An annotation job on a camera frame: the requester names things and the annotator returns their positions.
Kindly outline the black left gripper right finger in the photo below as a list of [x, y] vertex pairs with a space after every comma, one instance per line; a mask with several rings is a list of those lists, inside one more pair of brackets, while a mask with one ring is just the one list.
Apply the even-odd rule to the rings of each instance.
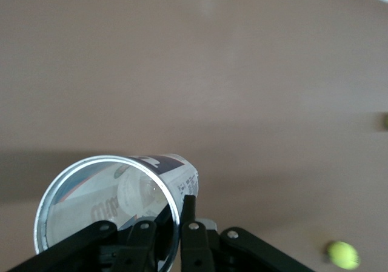
[[195, 217], [196, 197], [186, 195], [181, 215], [181, 271], [311, 271], [240, 227], [219, 233]]

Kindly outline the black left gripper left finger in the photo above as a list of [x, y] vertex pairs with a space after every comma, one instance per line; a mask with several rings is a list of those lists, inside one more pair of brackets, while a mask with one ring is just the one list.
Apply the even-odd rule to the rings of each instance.
[[145, 217], [126, 229], [97, 221], [12, 271], [161, 271], [172, 246], [172, 212], [165, 206], [154, 219]]

